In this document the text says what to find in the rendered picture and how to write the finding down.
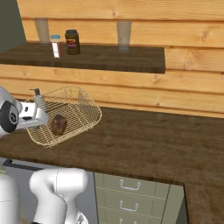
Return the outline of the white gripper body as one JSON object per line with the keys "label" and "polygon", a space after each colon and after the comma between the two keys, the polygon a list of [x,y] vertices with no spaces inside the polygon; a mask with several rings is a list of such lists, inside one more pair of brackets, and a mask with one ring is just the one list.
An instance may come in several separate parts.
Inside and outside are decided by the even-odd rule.
{"label": "white gripper body", "polygon": [[37,127],[48,123],[49,116],[42,108],[28,108],[25,114],[26,117],[30,117],[30,120],[26,122],[26,127]]}

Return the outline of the pale green drawer cabinet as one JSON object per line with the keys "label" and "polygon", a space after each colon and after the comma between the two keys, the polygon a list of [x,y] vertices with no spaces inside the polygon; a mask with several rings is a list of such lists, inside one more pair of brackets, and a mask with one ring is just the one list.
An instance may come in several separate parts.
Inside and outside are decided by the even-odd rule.
{"label": "pale green drawer cabinet", "polygon": [[[107,187],[104,186],[103,175],[104,174],[97,173],[97,172],[94,174],[95,192],[98,189],[102,189],[102,190],[107,190],[107,191],[116,192],[116,193],[130,194],[130,195],[134,195],[134,196],[146,196],[146,195],[139,195],[139,194],[130,193],[130,192],[123,192],[123,191],[108,189]],[[112,211],[119,212],[119,213],[126,213],[126,214],[132,214],[135,216],[143,216],[143,217],[160,219],[161,224],[178,224],[179,210],[182,206],[182,202],[184,199],[184,188],[180,185],[171,185],[171,184],[169,184],[169,185],[170,186],[169,186],[167,198],[162,199],[162,200],[165,200],[165,205],[164,205],[164,213],[161,218],[140,215],[140,214],[133,214],[130,212],[117,211],[115,209],[106,208],[105,206],[100,206],[100,205],[98,205],[98,200],[97,200],[98,196],[97,196],[97,192],[96,192],[97,208],[99,209],[101,207],[101,208],[112,210]]]}

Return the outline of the dark jar with red label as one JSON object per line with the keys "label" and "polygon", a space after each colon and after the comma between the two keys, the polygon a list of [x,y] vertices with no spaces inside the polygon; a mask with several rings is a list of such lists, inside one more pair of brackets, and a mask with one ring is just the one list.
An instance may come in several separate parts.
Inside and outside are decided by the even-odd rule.
{"label": "dark jar with red label", "polygon": [[78,55],[81,53],[79,33],[76,30],[66,30],[66,51],[69,55]]}

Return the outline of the pale green drawer front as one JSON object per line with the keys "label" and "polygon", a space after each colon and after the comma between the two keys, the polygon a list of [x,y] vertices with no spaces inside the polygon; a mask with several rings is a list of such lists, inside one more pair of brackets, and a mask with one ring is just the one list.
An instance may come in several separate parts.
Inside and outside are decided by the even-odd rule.
{"label": "pale green drawer front", "polygon": [[98,205],[105,206],[106,208],[123,211],[120,209],[119,202],[123,201],[123,206],[133,209],[135,203],[138,203],[139,208],[133,214],[146,215],[156,218],[161,218],[165,210],[165,200],[149,198],[146,196],[134,196],[119,192],[111,192],[107,190],[98,189]]}
{"label": "pale green drawer front", "polygon": [[[124,180],[123,185],[129,186],[129,187],[137,187],[137,182],[141,182],[140,189],[138,191],[129,191],[124,190],[120,187],[120,179]],[[139,195],[146,195],[151,197],[157,197],[160,199],[166,199],[168,190],[169,190],[169,184],[164,183],[158,183],[154,181],[146,181],[142,179],[136,179],[136,178],[125,178],[125,177],[119,177],[114,175],[103,175],[104,180],[104,186],[108,189],[113,189],[117,191],[123,191],[126,193],[135,193]]]}
{"label": "pale green drawer front", "polygon": [[136,221],[137,224],[161,224],[160,219],[119,213],[101,207],[98,209],[98,213],[99,222],[103,224],[119,224],[121,218],[122,224],[133,224],[133,221]]}

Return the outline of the grey shelf bracket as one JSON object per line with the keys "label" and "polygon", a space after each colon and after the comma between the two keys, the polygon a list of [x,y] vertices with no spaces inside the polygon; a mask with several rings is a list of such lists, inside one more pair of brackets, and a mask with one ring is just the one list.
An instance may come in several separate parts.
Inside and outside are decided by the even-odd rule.
{"label": "grey shelf bracket", "polygon": [[127,52],[130,48],[131,22],[118,21],[116,27],[118,49],[120,52]]}
{"label": "grey shelf bracket", "polygon": [[48,20],[46,18],[35,18],[34,21],[40,43],[48,44],[50,42]]}

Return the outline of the dark wooden wall shelf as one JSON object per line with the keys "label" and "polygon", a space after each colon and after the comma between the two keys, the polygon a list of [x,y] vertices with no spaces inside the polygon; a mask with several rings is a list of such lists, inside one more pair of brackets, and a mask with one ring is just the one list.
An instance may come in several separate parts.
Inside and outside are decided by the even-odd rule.
{"label": "dark wooden wall shelf", "polygon": [[49,45],[31,42],[0,53],[0,64],[164,74],[165,49],[131,46],[120,52],[117,45],[81,45],[79,55],[68,55],[63,45],[56,59]]}

